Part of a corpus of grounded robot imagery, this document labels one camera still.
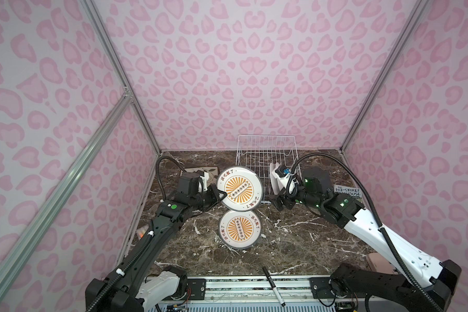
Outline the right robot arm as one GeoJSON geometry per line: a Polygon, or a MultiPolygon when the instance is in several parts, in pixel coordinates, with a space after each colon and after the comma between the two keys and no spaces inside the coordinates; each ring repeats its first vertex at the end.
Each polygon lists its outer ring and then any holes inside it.
{"type": "Polygon", "coordinates": [[[397,270],[389,274],[343,263],[330,275],[326,291],[340,298],[353,293],[362,293],[367,300],[376,296],[408,311],[447,311],[462,272],[455,262],[440,261],[379,225],[362,202],[336,192],[329,173],[320,168],[312,168],[298,179],[285,165],[271,165],[270,181],[274,194],[269,200],[278,210],[296,204],[316,209],[322,218],[361,239],[397,270]]]}

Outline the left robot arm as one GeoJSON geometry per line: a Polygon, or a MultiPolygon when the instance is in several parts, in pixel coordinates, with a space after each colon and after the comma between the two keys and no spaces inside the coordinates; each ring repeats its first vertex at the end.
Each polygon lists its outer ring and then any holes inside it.
{"type": "Polygon", "coordinates": [[[148,271],[166,244],[195,211],[205,212],[226,193],[208,185],[202,170],[183,173],[174,192],[157,208],[149,228],[132,251],[104,279],[92,280],[85,290],[87,311],[149,311],[169,296],[182,297],[187,275],[169,268],[148,283],[148,271]]]}

